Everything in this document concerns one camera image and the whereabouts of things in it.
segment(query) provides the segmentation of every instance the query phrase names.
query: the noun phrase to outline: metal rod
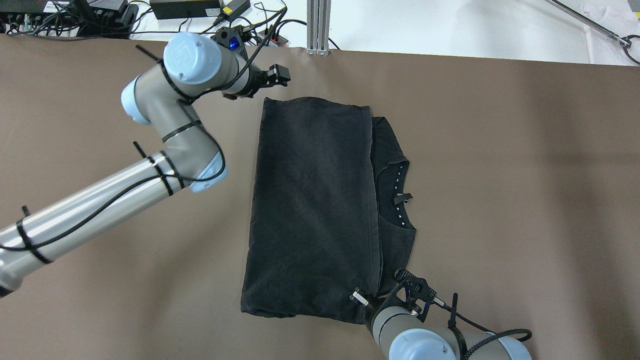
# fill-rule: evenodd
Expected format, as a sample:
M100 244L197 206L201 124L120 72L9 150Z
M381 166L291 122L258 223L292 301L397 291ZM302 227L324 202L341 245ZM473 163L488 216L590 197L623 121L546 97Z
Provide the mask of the metal rod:
M320 0L318 8L318 55L329 55L329 16L331 0Z
M575 19L581 21L584 24L587 24L588 26L591 26L593 29L597 30L599 33L605 35L608 38L611 38L615 41L620 42L621 44L625 44L625 45L631 45L631 43L628 40L622 39L618 34L616 34L615 32L605 28L604 26L598 24L597 22L589 19L588 17L584 16L583 14L575 11L574 9L570 8L569 6L566 6L565 4L561 3L558 0L546 0L546 2L550 3L551 5L555 6L556 8L564 11L565 13L571 15L572 17L574 17Z
M317 55L318 50L318 0L307 0L307 54Z
M69 230L128 186L157 176L156 167L164 174L175 174L164 154L157 153L151 158L153 163L148 159L140 160L130 167L26 217L23 225L33 245L41 244L54 235ZM173 192L181 189L176 178L170 177L167 181ZM162 179L156 178L147 181L126 193L77 231L59 241L40 247L39 251L47 259L56 260L96 235L167 197L169 197L168 190ZM18 248L24 246L15 225L0 230L0 244ZM43 266L44 263L29 251L0 249L0 286L15 291L25 276Z

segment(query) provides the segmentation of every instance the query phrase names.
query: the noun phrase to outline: black power supply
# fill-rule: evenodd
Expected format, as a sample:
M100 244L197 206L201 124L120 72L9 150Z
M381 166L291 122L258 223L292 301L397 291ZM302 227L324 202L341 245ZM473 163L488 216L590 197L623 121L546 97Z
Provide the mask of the black power supply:
M4 24L18 32L20 25L28 23L31 29L40 28L39 33L75 26L80 27L78 36L129 38L137 16L138 5L127 0L0 0L0 33Z
M222 13L225 15L226 19L231 22L238 16L242 15L243 12L247 11L250 5L251 3L249 0L232 0L222 8Z
M150 0L156 18L218 17L220 0Z

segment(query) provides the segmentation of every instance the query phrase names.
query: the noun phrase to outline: black cable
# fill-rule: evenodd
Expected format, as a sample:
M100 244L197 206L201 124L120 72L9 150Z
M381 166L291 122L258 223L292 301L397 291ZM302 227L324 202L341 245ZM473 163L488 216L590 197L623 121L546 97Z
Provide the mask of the black cable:
M31 33L20 33L20 34L14 34L14 35L29 35L35 38L41 38L43 40L50 40L50 41L62 41L62 42L72 42L72 41L83 41L83 40L90 40L90 39L95 39L95 38L105 38L108 35L127 35L127 36L131 36L131 35L138 35L138 34L177 34L178 31L136 31L136 32L128 32L128 33L103 33L101 35L91 35L91 36L86 36L86 37L77 37L77 38L54 38L54 37L44 37L42 35L34 35Z
M96 216L98 216L100 213L102 213L106 208L108 208L110 205L112 205L114 202L116 202L119 198L123 197L124 195L126 195L129 191L137 188L138 186L145 184L151 180L155 180L155 179L166 179L167 177L174 177L178 180L183 180L183 181L191 181L191 182L203 182L203 181L211 181L215 178L217 178L218 176L222 175L222 173L225 171L226 167L227 167L227 161L225 159L225 155L224 152L222 151L222 148L220 147L218 141L216 141L216 139L213 137L213 135L211 135L205 128L203 125L199 125L196 126L197 128L199 128L199 130L201 130L218 148L218 150L220 151L220 158L222 159L222 164L220 167L220 170L213 174L212 176L209 177L205 177L202 179L196 179L194 177L188 177L188 176L182 176L182 175L177 175L177 174L158 174L157 176L150 176L150 177L146 177L142 180L136 181L135 183L127 186L126 188L124 188L121 192L117 193L114 197L112 197L111 199L109 199L107 202L105 202L101 207L99 207L98 209L96 209L93 213L91 213L89 216L87 216L86 218L82 219L82 221L80 221L79 223L77 223L76 225L72 226L71 228L67 229L66 231L64 231L63 233L54 236L53 238L43 241L42 243L39 243L37 245L32 245L30 247L8 247L8 246L4 246L4 245L0 245L0 249L3 250L7 250L7 251L31 251L31 249L39 249L41 247L47 246L49 244L52 244L74 232L76 232L78 229L80 229L82 226L84 226L86 223L88 223L89 221L93 220Z
M73 25L69 25L68 27L64 27L64 26L63 26L63 27L60 27L60 28L58 28L58 29L59 29L60 31L62 31L62 32L65 32L65 31L72 31L72 30L75 30L75 29L77 29L77 28L79 28L79 27L80 27L80 25L73 24Z
M247 19L246 17L244 17L244 16L238 16L238 17L236 17L235 19L231 20L231 22L229 22L229 27L230 27L230 28L233 28L233 26L234 26L234 21L236 21L237 19L242 19L242 20L244 20L244 21L248 22L248 23L249 23L249 25L253 25L253 23L252 23L251 21L249 21L249 19Z
M180 23L180 26L178 27L178 32L182 31L182 25L185 25L187 23L187 21L189 21L190 17L184 19L183 22Z
M15 36L15 35L34 35L37 34L41 31L47 31L47 35L49 34L50 31L56 31L56 33L59 30L59 26L57 25L58 20L61 19L61 15L62 13L68 13L69 15L72 15L70 12L67 11L67 7L70 6L70 4L68 6L63 6L60 3L58 3L57 1L54 1L53 4L56 6L56 9L58 9L58 11L51 13L50 15L48 15L46 18L44 18L44 20L42 21L41 25L37 28L35 28L34 30L31 31L16 31L15 33L12 33L10 36ZM54 25L49 25L49 23L51 21L55 21Z
M451 306L451 317L449 318L449 322L447 323L447 328L453 332L453 335L456 337L456 342L458 343L458 353L460 356L464 356L467 353L467 341L465 336L462 335L462 332L456 326L456 315L458 308L458 293L453 293L453 301Z
M262 11L264 12L264 20L265 20L265 21L267 20L267 12L275 12L275 11L273 11L273 10L267 10L267 9L265 9L265 8L264 8L264 3L263 3L262 1L261 1L261 2L259 2L259 3L255 3L255 4L253 4L253 7L254 7L254 8L256 8L256 9L258 9L258 10L262 10Z
M451 308L451 306L449 306L449 305L447 305L447 304L440 305L440 304L438 304L437 302L434 302L434 304L436 304L437 306L441 307L442 309L445 309L445 310L446 310L446 311L448 311L448 312L452 312L452 311L453 311L453 309ZM456 312L456 316L457 316L460 320L462 320L462 321L466 322L467 324L469 324L469 325L471 325L471 326L475 327L476 329L482 330L482 331L484 331L484 332L491 332L491 333L494 333L493 331L491 331L491 330L487 329L486 327L484 327L484 326L482 326L482 325L479 325L479 324L477 324L477 323L475 323L475 322L473 322L473 321L469 320L468 318L465 318L465 317L464 317L464 316L462 316L462 314L460 314L459 312Z
M131 2L132 3L133 2L143 3L143 4L149 5L147 2L141 1L141 0L134 0L134 1L131 1ZM99 24L97 22L90 21L88 19L85 19L84 17L78 16L78 15L68 11L67 8L70 8L72 4L68 4L68 5L65 6L65 5L62 5L62 4L58 3L57 1L54 1L54 4L56 5L56 8L58 9L58 11L56 13L53 13L52 15L57 15L58 17L61 17L61 14L66 12L66 14L69 15L70 17L72 17L73 19L79 20L80 22L84 23L83 25L91 24L91 25L97 26L99 28L107 29L107 30L112 31L112 33L103 33L100 36L105 36L105 35L124 35L124 34L129 34L130 35L130 33L113 33L113 31L117 31L117 30L121 30L121 29L127 29L127 28L130 28L133 24L138 23L136 28L132 31L132 32L135 32L140 27L142 18L144 18L144 16L146 14L148 14L150 12L153 12L153 9L149 8L146 11L144 11L136 20L132 21L130 24L123 25L123 26L118 26L118 27L111 27L111 26L105 26L104 24ZM43 24L42 24L42 26L40 26L40 28L42 28L45 25L45 23L47 22L47 19L49 17L45 18L45 20L43 21ZM38 28L38 29L36 29L34 31L24 31L24 32L22 32L20 34L16 34L16 35L28 34L28 33L37 34L37 33L39 33L39 32L44 30L44 29L40 29L40 28Z
M157 57L156 55L154 55L151 51L145 49L142 45L136 45L136 49L142 51L143 54L145 54L148 57L152 58L157 63L160 63L160 61L162 60L159 57Z
M471 355L473 355L474 352L476 352L478 349L480 349L481 347L489 344L492 341L498 340L499 338L503 338L505 336L515 335L515 334L525 334L525 336L523 336L522 338L518 339L518 341L520 341L520 342L527 341L527 340L531 339L531 336L532 336L532 332L529 329L513 329L513 330L507 330L507 331L499 332L498 334L491 335L488 338L486 338L486 339L484 339L482 341L479 341L477 344L475 344L474 346L470 347L469 350L467 351L467 353L460 360L468 360L469 357Z
M620 42L620 45L622 45L622 49L624 50L625 54L627 55L627 58L631 59L631 61L633 61L634 63L640 65L640 61L637 61L636 59L634 59L633 56L631 56L631 54L629 54L629 49L631 48L631 39L633 38L640 38L640 35L628 35L625 36L623 38L621 38L620 40L625 40L626 42L628 42L628 45L622 44L622 42Z
M16 15L15 18L13 18L13 15L9 15L7 16L7 20L9 20L9 30L6 32L7 35L14 36L16 34L19 34L20 23L22 22L21 15Z
M149 4L146 1L142 1L142 0L131 0L131 1L129 1L129 4L133 4L133 3L143 3L143 4L147 5L147 6L151 6L151 4Z
M210 92L217 91L217 90L226 90L226 89L230 88L231 86L233 86L233 84L236 83L236 81L238 81L238 79L244 74L244 72L246 72L247 69L249 69L249 66L251 66L251 64L253 63L255 57L258 56L258 53L260 52L260 50L269 42L269 40L273 36L273 33L276 30L276 26L278 26L280 21L282 21L282 18L284 17L284 15L286 13L287 13L287 7L285 6L282 9L278 10L278 12L274 14L274 16L272 16L272 18L275 18L276 16L278 17L276 22L275 22L275 24L273 24L271 29L269 29L269 31L266 33L266 36L264 37L264 39L262 39L262 41L258 45L258 48L253 52L253 54L251 55L249 60L247 60L246 64L242 68L242 70L240 70L236 74L236 76L233 79L231 79L231 81L229 81L228 83L222 85L219 88L212 88L212 89L209 89L207 91L204 91L204 92L198 94L197 96L191 98L191 103L193 103L194 101L198 100L201 96L203 96L205 94L208 94Z
M202 32L201 32L200 34L206 34L206 33L207 33L207 31L209 31L209 30L211 30L211 29L215 28L216 26L218 26L218 25L222 24L223 22L225 22L225 21L227 20L226 18L224 18L224 19L222 19L222 20L218 20L218 19L220 19L220 17L221 17L221 16L222 16L222 15L219 15L219 16L218 16L218 18L213 22L213 25L211 25L211 26L209 26L208 28L206 28L206 29L202 30Z
M286 10L286 9L287 9L287 7L285 6L285 7L283 7L282 9L277 10L275 14L273 14L272 16L270 16L270 17L269 17L268 19L266 19L265 21L260 21L260 22L258 22L258 23L256 23L256 24L253 24L252 26L249 26L249 28L250 28L249 30L253 30L253 29L255 29L255 28L258 28L259 26L262 26L262 25L267 24L268 22L270 22L270 21L272 21L273 19L275 19L276 17L278 17L278 14L279 14L282 10L285 10L285 12L287 12L287 10Z
M56 23L55 23L55 32L56 32L56 36L60 36L62 35L62 31L60 31L60 26L62 26L62 14L58 15L56 17Z
M280 30L282 29L282 26L284 26L285 24L288 24L288 23L290 23L290 22L295 22L295 23L297 23L297 24L302 24L302 25L304 25L304 26L306 26L306 25L307 25L307 23L306 23L306 22L304 22L304 21L302 21L302 20L298 20L298 19L287 19L287 20L283 20L283 21L280 23L280 26L278 27L278 30L276 31L276 39L279 39L279 38L280 38ZM335 43L335 41L333 41L331 38L329 38L329 42L330 42L331 44L333 44L333 46L335 46L335 48L336 48L336 49L340 50L340 47L339 47L339 46Z

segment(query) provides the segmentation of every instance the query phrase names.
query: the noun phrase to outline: light blue joint cap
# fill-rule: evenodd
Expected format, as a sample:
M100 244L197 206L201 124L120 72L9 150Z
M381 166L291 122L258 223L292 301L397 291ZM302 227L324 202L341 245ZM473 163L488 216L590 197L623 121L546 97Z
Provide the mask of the light blue joint cap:
M200 175L198 175L198 177L196 177L196 179L205 179L207 177L211 177L218 171L220 171L220 168L222 168L222 155L220 154L220 151L218 151L218 153L213 157L213 160L211 160L207 167L202 170L202 172L200 173ZM206 190L215 185L216 183L218 183L218 181L221 181L222 179L227 177L228 174L229 168L225 167L222 174L220 174L215 179L211 179L209 181L194 181L189 185L189 187L191 188L192 192L199 193L202 190Z
M128 116L133 118L133 121L143 124L149 125L151 121L147 120L140 109L138 108L138 104L136 103L136 82L140 75L136 76L133 81L131 81L125 88L122 90L122 94L120 94L120 102L122 102L122 107L124 108L124 112L127 113Z
M198 85L213 78L220 70L220 46L208 37L178 33L164 47L164 66L173 78Z
M453 349L433 331L410 329L391 343L389 360L456 360Z
M485 332L485 334L495 335L492 332ZM531 354L529 353L527 348L517 339L514 339L511 336L504 336L502 338L499 338L498 341L502 344L504 350L507 350L507 354L509 354L512 360L532 359Z

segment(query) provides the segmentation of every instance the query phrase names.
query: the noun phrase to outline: white table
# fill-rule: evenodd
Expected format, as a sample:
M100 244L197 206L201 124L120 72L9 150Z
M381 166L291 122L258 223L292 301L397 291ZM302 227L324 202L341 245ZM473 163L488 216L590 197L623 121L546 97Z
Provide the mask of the white table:
M268 9L282 7L279 0L263 2ZM631 11L627 0L563 2L576 10L590 3ZM140 5L141 12L147 8ZM286 19L306 21L306 1L289 0L287 6ZM264 12L255 8L245 16L252 22L264 20ZM182 21L156 20L150 13L139 31L175 31ZM211 22L193 19L189 30L201 31ZM281 32L296 47L306 46L306 34L304 26L293 23ZM582 23L544 0L333 0L329 35L341 49L352 51L589 63ZM132 38L168 40L171 34Z

